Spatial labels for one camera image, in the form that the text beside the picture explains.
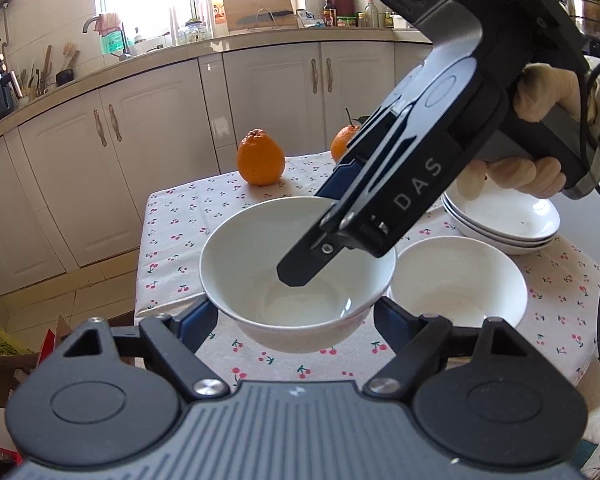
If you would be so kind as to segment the right gloved hand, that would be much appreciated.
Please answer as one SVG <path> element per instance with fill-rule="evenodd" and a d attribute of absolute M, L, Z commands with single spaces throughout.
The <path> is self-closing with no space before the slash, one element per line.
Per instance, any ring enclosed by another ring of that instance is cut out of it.
<path fill-rule="evenodd" d="M 525 122 L 539 122 L 558 105 L 575 120 L 580 118 L 580 87 L 577 75 L 569 70 L 545 64 L 528 65 L 518 82 L 514 110 Z M 500 188 L 550 198 L 566 184 L 562 165 L 554 157 L 535 162 L 520 157 L 509 157 L 498 162 L 473 160 L 457 177 L 456 187 L 461 196 L 475 200 L 491 179 Z"/>

